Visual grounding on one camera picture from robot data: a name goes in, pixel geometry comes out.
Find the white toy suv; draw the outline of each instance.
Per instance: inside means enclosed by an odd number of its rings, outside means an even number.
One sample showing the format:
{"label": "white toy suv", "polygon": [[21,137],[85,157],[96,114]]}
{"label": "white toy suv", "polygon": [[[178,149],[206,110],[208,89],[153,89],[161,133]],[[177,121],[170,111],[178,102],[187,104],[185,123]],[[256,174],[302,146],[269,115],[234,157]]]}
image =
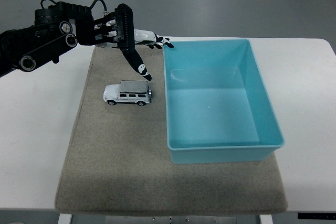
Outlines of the white toy suv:
{"label": "white toy suv", "polygon": [[145,106],[151,102],[152,90],[148,81],[121,81],[120,84],[107,85],[103,99],[109,105],[131,103]]}

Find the robotic arm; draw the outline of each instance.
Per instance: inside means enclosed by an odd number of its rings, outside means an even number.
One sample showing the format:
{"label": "robotic arm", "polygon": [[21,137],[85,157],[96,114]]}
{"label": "robotic arm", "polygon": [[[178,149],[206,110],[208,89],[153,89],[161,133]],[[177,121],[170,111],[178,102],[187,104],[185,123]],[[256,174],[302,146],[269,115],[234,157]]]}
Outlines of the robotic arm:
{"label": "robotic arm", "polygon": [[[44,1],[54,5],[43,7]],[[93,20],[91,10],[97,1],[104,6],[104,17]],[[8,30],[0,34],[0,77],[15,70],[31,72],[81,45],[100,48],[119,48],[131,67],[151,80],[135,45],[161,48],[174,46],[168,38],[151,31],[134,30],[133,12],[126,4],[120,4],[112,13],[103,0],[94,0],[90,7],[42,0],[42,9],[35,10],[35,23],[29,28]],[[75,22],[76,34],[70,22]]]}

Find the blue plastic bin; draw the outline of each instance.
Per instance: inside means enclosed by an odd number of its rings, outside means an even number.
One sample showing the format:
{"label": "blue plastic bin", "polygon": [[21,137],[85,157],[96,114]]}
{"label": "blue plastic bin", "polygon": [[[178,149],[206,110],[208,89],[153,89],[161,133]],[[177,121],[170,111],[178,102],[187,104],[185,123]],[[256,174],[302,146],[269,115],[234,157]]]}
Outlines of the blue plastic bin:
{"label": "blue plastic bin", "polygon": [[249,40],[174,46],[164,49],[172,162],[261,161],[284,145]]}

